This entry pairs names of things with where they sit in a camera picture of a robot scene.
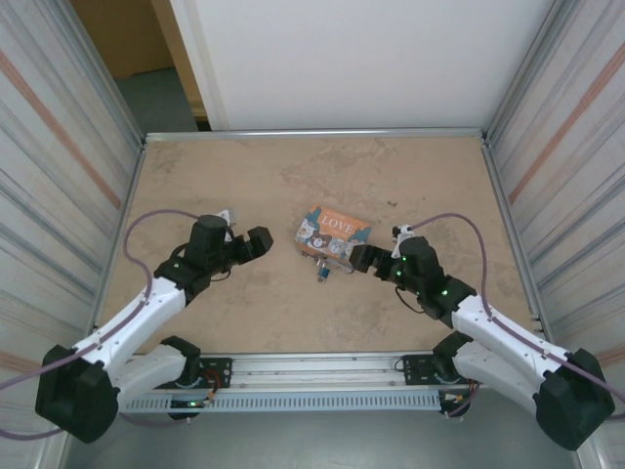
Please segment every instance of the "doorway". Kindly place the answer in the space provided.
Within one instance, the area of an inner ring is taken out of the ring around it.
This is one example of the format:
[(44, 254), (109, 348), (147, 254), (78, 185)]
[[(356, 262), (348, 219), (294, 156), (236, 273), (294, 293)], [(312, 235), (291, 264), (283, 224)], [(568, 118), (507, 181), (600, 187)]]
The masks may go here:
[(71, 0), (141, 130), (210, 130), (169, 0)]

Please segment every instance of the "brown wall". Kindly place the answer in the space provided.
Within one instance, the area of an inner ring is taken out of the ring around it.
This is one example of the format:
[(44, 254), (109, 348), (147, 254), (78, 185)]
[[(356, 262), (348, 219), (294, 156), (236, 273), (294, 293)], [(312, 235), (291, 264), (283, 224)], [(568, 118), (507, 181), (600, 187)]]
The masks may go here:
[(71, 0), (113, 78), (174, 66), (150, 0)]

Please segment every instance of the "gray floor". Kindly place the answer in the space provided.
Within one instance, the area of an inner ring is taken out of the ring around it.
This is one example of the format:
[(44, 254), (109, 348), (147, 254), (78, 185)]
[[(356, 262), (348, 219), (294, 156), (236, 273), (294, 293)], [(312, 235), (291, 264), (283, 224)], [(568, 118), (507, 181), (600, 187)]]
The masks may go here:
[(124, 421), (68, 447), (65, 469), (569, 469), (529, 413), (482, 390), (463, 422), (431, 411), (213, 413), (190, 426)]
[(175, 68), (115, 80), (144, 132), (197, 132)]

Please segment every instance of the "black cable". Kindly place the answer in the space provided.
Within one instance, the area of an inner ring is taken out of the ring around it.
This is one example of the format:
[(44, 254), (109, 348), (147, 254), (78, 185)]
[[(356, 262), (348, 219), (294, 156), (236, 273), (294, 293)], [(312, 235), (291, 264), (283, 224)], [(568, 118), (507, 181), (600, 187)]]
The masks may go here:
[(405, 306), (406, 308), (408, 308), (410, 311), (416, 313), (417, 315), (422, 315), (423, 313), (425, 313), (425, 311), (420, 311), (420, 310), (415, 310), (413, 307), (411, 307), (408, 303), (406, 303), (406, 300), (404, 300), (401, 295), (399, 294), (399, 287), (396, 286), (395, 287), (395, 295), (397, 295), (397, 298), (399, 298), (399, 301), (401, 303), (403, 303), (403, 306)]
[(211, 281), (222, 281), (222, 280), (225, 280), (225, 279), (230, 277), (231, 273), (232, 273), (232, 271), (230, 269), (228, 269), (228, 271), (226, 272), (226, 276), (225, 277), (215, 278), (215, 279), (211, 278)]

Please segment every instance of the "work surface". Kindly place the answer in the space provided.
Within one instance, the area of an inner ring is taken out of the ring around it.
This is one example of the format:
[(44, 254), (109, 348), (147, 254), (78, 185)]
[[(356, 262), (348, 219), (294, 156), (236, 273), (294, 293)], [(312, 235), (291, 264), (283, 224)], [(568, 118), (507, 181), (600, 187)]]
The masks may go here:
[[(486, 244), (490, 303), (529, 327), (521, 282), (475, 138), (157, 142), (147, 147), (130, 221), (159, 208), (199, 215), (232, 207), (237, 235), (265, 226), (274, 244), (265, 257), (213, 283), (143, 350), (170, 335), (203, 352), (420, 350), (449, 333), (402, 306), (394, 286), (371, 274), (332, 272), (327, 283), (317, 283), (313, 260), (298, 254), (294, 240), (314, 204), (370, 222), (369, 243), (386, 248), (393, 247), (394, 225), (415, 224), (441, 212), (470, 217)], [(153, 270), (188, 240), (191, 224), (179, 215), (148, 219), (133, 233), (130, 251)], [(479, 245), (468, 225), (443, 220), (420, 234), (437, 250), (447, 273), (479, 288)], [(140, 269), (119, 255), (100, 323), (144, 285)]]

